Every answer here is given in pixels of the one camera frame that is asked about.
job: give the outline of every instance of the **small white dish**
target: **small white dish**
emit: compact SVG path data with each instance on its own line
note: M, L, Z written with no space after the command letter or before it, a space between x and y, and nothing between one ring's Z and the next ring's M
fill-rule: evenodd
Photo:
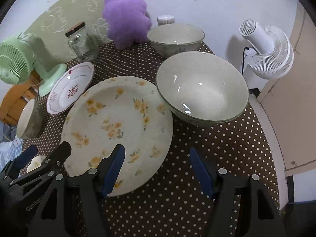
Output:
M39 155L32 158L31 163L27 166L26 173L40 167L44 159L46 159L45 155Z
M81 175L122 144L125 160L109 196L122 195L157 172L172 133L171 111L154 84L133 76L107 79L81 95L68 113L61 141L72 152L64 166L69 176Z
M24 107L16 127L16 136L22 139L36 137L41 131L43 114L35 99Z
M94 75L94 65L83 62L67 70L56 82L47 99L47 112L58 115L67 110L88 88Z
M248 104L243 76L210 53L191 51L166 59L158 69L156 85L170 109L193 125L231 121Z
M187 51L198 51L205 34L202 30L187 24L166 24L151 29L147 37L154 49L163 57Z

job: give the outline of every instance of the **table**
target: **table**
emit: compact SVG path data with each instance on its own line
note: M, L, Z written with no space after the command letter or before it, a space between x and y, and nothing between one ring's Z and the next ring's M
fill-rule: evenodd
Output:
M212 53L203 44L200 51ZM151 44L137 44L118 51L114 43L100 47L93 62L95 74L90 85L120 75L137 76L155 83L155 75L164 61ZM72 60L69 67L78 61ZM44 111L44 130L39 137L25 140L23 150L31 144L39 155L49 154L59 143L66 111L50 116L46 111L47 96L36 97ZM258 174L267 186L277 207L279 193L271 151L260 123L250 106L236 120L215 124L209 128L189 125L173 115L173 139L165 161L146 184L131 193L106 199L104 212L114 236L182 236L203 233L212 211L213 201L202 192L190 165L192 146L207 158L238 176ZM80 236L86 236L84 220L80 217L79 197L77 218ZM235 233L240 197L236 196L228 236Z

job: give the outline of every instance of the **bowl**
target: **bowl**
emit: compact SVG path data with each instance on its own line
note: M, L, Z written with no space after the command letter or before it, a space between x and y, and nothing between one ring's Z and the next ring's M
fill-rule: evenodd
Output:
M35 101L30 100L24 107L16 127L16 135L22 139L36 137L41 131L43 122L42 111Z
M167 24L151 29L147 37L152 46L161 56L198 51L202 46L205 34L197 27L187 24Z
M156 85L174 114L192 125L231 121L248 104L243 76L210 53L192 51L166 59L158 69Z

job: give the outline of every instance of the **green wallpaper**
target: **green wallpaper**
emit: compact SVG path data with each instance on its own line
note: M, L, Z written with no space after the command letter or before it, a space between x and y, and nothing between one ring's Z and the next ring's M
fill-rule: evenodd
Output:
M60 62L75 58L68 46L67 30L81 21L86 22L99 45L109 42L107 24L102 18L103 0L59 0L34 21L26 30L43 39L48 50Z

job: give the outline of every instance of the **bowl rim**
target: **bowl rim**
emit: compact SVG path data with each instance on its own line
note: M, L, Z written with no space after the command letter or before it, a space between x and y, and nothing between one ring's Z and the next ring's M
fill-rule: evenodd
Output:
M26 107L27 107L28 104L29 104L29 107L32 106L32 111L31 111L31 113L30 113L30 116L29 116L28 119L27 119L27 125L26 125L25 129L23 130L23 133L21 134L21 136L18 136L18 129L19 129L19 121L20 121L20 120L18 121L18 124L17 124L17 126L16 126L16 135L17 135L17 137L19 137L19 138L22 138L22 137L23 137L23 135L24 135L24 133L25 133L27 127L28 127L28 123L30 122L30 119L31 119L31 117L32 117L32 115L33 115L33 112L34 112L35 102L36 102L36 101L35 101L34 98L33 98L33 99L30 99L30 100L28 101L28 103L25 105L25 107L23 108L23 110L22 110L21 115L23 114L23 111L24 111L24 110L26 111Z
M205 53L205 54L210 54L210 55L214 55L214 56L217 56L217 55L215 55L215 54L212 54L212 53L207 53L207 52L202 52L202 53ZM238 118L243 112L244 112L244 110L247 108L247 106L248 106L248 103L249 103L249 87L248 87L248 85L247 85L247 82L246 82L246 80L244 79L244 81L245 81L245 84L246 84L246 86L247 86L247 89L248 89L248 98L247 98L247 102L246 102L246 105L245 105L245 107L241 110L241 112L240 113L238 113L238 115L236 115L236 116L234 116L234 117L232 117L232 118L228 118L228 119L222 119L222 120L209 120L209 119L201 119L201 118L197 118L197 117L194 117L194 116L192 116L192 115L189 115L189 114L186 114L186 113L183 113L182 111L180 111L179 109L177 109L175 106L173 106L172 104L170 104L166 99L165 99L165 97L162 95L162 93L160 92L160 90L159 90L159 87L158 87L158 83L157 83L157 75L158 75L158 71L159 71L159 69L160 69L160 66L159 66L159 68L158 68L158 70L157 70L157 74L156 74L156 78L155 78L155 85L156 85L156 87L157 87L157 90L158 90L158 92L159 92L159 94L160 94L160 96L162 97L162 99L171 107L171 108L173 108L175 111L177 111L179 114L181 114L181 115L184 115L184 116L187 116L187 117L189 117L189 118L192 118L192 119L195 119L195 120L199 120L199 121L203 121L203 122L211 122L211 123L225 123L225 122L229 122L229 121L232 121L232 120L234 120L234 119L236 119L236 118Z
M194 42L186 42L186 43L162 43L162 42L156 42L156 41L153 41L151 40L149 37L148 37L148 34L155 28L158 28L158 27L164 27L166 25L187 25L187 26L191 26L191 27L194 27L194 28L197 28L198 30L200 30L202 33L203 33L203 38L198 40L198 41L194 41ZM155 26L154 28L152 28L151 30L148 31L147 33L147 38L150 42L153 42L153 43L156 43L156 44L166 44L166 45L172 45L172 46L179 46L179 45L189 45L189 44L194 44L194 43L198 43L198 42L202 42L203 39L205 38L205 33L203 30L201 30L200 28L194 26L194 25L191 25L191 24L184 24L184 23L171 23L171 24L165 24L165 25L160 25L160 26Z

